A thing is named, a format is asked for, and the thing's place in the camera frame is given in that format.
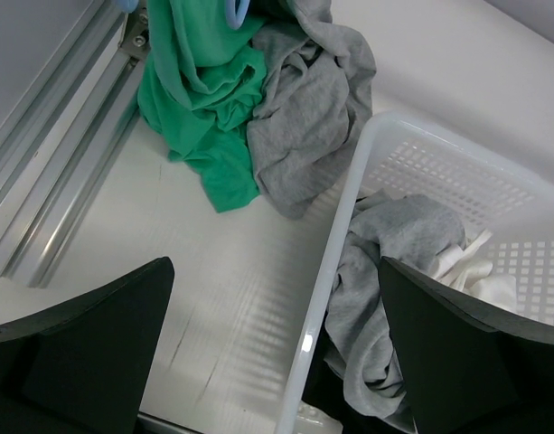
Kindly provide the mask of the white tank top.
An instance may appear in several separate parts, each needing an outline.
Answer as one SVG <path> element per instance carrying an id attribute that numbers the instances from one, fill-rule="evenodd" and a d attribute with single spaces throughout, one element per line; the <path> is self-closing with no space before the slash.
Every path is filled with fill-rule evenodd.
<path id="1" fill-rule="evenodd" d="M 443 250 L 436 256 L 428 275 L 442 285 L 516 314 L 516 278 L 494 272 L 491 260 L 477 257 L 478 250 L 492 236 L 484 230 L 472 240 L 467 238 L 464 249 L 453 245 Z"/>

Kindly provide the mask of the green tank top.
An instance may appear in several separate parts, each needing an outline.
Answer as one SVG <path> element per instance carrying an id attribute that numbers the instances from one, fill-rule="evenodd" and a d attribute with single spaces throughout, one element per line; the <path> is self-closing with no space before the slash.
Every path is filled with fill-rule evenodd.
<path id="1" fill-rule="evenodd" d="M 147 4 L 150 53 L 137 93 L 140 113 L 164 138 L 173 161 L 200 176 L 217 212 L 247 206 L 259 190 L 246 126 L 268 68 L 253 36 L 265 18 L 248 15 L 234 30 L 222 1 Z"/>

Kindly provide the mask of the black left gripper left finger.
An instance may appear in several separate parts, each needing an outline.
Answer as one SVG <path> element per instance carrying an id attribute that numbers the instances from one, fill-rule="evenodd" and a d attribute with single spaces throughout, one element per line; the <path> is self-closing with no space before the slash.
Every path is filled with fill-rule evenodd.
<path id="1" fill-rule="evenodd" d="M 142 433 L 174 284 L 167 257 L 0 325 L 0 433 Z"/>

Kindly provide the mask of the blue hanger far left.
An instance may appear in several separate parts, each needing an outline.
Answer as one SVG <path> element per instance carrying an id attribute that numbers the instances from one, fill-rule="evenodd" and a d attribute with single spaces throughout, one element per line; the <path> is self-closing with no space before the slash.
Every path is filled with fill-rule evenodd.
<path id="1" fill-rule="evenodd" d="M 132 14 L 137 8 L 138 0 L 114 0 L 114 3 L 125 13 Z"/>

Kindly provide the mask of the aluminium frame left rail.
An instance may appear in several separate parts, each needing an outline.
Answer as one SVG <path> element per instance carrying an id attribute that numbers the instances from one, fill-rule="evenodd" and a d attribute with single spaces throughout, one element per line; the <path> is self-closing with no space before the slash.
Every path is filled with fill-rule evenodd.
<path id="1" fill-rule="evenodd" d="M 144 16 L 112 1 L 0 1 L 0 277 L 52 278 L 137 118 Z"/>

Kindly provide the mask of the white plastic perforated basket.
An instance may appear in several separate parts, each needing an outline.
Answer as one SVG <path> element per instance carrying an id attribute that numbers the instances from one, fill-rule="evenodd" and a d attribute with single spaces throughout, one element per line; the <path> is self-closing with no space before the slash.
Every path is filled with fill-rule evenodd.
<path id="1" fill-rule="evenodd" d="M 518 311 L 554 326 L 554 185 L 437 124 L 395 112 L 374 116 L 356 148 L 286 383 L 277 433 L 291 433 L 359 193 L 422 193 L 455 210 L 468 232 L 493 237 L 479 250 L 518 280 Z"/>

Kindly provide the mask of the grey tank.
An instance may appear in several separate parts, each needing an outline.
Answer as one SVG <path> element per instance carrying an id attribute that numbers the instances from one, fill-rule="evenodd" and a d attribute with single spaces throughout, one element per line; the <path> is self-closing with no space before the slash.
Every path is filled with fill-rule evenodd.
<path id="1" fill-rule="evenodd" d="M 279 213 L 301 218 L 348 168 L 372 115 L 371 47 L 335 24 L 329 1 L 256 1 L 268 18 L 253 36 L 268 75 L 247 125 L 253 175 Z"/>
<path id="2" fill-rule="evenodd" d="M 331 341 L 324 359 L 361 415 L 414 429 L 381 301 L 382 258 L 427 272 L 439 253 L 464 244 L 458 214 L 423 194 L 393 199 L 378 191 L 355 204 L 324 321 Z"/>

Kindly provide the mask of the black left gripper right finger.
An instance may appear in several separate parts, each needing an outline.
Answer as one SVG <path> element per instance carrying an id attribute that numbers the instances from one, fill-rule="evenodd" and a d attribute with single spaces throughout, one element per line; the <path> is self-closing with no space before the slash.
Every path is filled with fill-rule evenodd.
<path id="1" fill-rule="evenodd" d="M 554 325 L 383 258 L 381 297 L 420 433 L 554 433 Z"/>

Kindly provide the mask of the blue hanger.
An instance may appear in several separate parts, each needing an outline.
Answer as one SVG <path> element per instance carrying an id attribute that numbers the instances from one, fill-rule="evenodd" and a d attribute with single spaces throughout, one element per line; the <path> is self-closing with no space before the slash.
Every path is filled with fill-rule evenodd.
<path id="1" fill-rule="evenodd" d="M 114 0 L 114 3 L 125 13 L 132 14 L 137 8 L 138 0 Z"/>
<path id="2" fill-rule="evenodd" d="M 249 10 L 249 0 L 226 0 L 225 1 L 225 17 L 227 25 L 231 29 L 239 29 L 247 16 Z"/>

